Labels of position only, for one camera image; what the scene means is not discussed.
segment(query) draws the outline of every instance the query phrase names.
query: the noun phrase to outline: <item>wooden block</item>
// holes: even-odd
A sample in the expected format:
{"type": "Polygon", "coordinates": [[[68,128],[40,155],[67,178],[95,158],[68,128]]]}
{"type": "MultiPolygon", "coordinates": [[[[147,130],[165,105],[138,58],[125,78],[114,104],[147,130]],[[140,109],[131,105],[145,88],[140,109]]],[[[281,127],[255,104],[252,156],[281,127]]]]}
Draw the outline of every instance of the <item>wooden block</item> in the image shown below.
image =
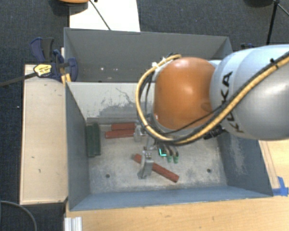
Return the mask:
{"type": "Polygon", "coordinates": [[[127,138],[134,136],[134,129],[114,130],[105,132],[106,139],[127,138]]]}
{"type": "MultiPolygon", "coordinates": [[[[137,163],[140,163],[141,162],[141,155],[136,154],[134,157],[134,161],[137,163]]],[[[156,163],[153,163],[152,170],[154,172],[158,173],[159,175],[173,181],[174,183],[177,183],[179,180],[178,175],[176,175],[175,173],[169,171],[168,169],[166,169],[166,168],[164,168],[164,167],[162,167],[156,163]]]]}
{"type": "Polygon", "coordinates": [[[111,125],[111,130],[126,130],[126,129],[135,129],[135,123],[114,123],[111,125]]]}

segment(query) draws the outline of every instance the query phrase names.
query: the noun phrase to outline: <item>blue tape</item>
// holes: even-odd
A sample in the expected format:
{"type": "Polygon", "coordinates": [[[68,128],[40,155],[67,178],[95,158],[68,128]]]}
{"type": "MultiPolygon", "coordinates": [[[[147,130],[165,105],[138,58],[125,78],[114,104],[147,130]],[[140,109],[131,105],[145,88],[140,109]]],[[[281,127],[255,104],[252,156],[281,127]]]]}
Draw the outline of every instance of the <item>blue tape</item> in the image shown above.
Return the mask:
{"type": "Polygon", "coordinates": [[[284,180],[282,177],[277,177],[279,181],[280,188],[272,189],[274,196],[285,196],[288,197],[289,195],[289,187],[286,187],[284,184],[284,180]]]}

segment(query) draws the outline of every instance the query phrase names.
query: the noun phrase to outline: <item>green connector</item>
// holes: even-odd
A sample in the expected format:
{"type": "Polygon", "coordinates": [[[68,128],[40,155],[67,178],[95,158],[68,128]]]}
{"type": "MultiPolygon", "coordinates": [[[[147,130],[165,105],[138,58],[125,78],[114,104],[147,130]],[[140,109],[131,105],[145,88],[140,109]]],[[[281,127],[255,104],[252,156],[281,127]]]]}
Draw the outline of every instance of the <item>green connector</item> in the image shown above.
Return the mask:
{"type": "Polygon", "coordinates": [[[167,161],[168,161],[168,163],[171,163],[171,161],[172,161],[172,156],[167,156],[167,161]]]}
{"type": "Polygon", "coordinates": [[[173,162],[177,164],[179,162],[179,156],[173,156],[173,162]]]}

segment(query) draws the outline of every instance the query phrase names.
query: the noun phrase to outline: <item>wooden board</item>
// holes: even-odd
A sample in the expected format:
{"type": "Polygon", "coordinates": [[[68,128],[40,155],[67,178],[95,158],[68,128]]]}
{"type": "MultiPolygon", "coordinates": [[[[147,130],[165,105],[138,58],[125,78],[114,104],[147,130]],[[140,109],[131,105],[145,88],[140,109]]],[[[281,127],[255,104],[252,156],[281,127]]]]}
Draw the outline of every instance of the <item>wooden board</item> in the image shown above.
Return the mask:
{"type": "MultiPolygon", "coordinates": [[[[26,65],[26,74],[33,65],[26,65]]],[[[21,205],[63,202],[67,197],[63,84],[34,77],[24,83],[21,205]]]]}

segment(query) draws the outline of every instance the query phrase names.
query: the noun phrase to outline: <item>green block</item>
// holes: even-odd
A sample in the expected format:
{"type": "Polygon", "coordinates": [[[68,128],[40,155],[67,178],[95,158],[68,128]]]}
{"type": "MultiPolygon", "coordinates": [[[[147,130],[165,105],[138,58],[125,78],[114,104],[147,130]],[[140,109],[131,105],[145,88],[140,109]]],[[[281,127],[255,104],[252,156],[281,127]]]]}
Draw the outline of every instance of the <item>green block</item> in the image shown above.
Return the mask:
{"type": "Polygon", "coordinates": [[[95,157],[101,154],[100,127],[97,123],[86,126],[87,156],[95,157]]]}

